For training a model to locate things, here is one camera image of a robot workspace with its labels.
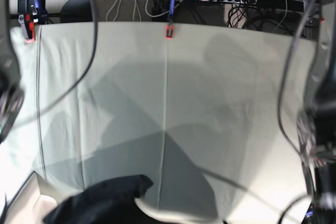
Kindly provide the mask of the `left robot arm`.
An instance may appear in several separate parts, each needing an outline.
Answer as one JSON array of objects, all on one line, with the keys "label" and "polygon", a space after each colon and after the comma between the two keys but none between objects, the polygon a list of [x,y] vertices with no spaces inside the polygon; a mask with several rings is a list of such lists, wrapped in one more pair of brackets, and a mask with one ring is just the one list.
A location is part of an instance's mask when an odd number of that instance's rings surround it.
[{"label": "left robot arm", "polygon": [[298,133],[313,170],[312,223],[335,223],[335,0],[319,0],[319,35]]}]

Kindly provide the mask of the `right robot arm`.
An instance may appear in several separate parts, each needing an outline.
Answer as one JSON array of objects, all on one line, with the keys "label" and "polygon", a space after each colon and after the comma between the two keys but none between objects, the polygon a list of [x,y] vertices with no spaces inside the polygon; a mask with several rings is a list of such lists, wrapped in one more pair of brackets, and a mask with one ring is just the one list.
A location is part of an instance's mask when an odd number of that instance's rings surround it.
[{"label": "right robot arm", "polygon": [[1,0],[1,142],[7,138],[24,102],[20,66],[10,36],[9,0]]}]

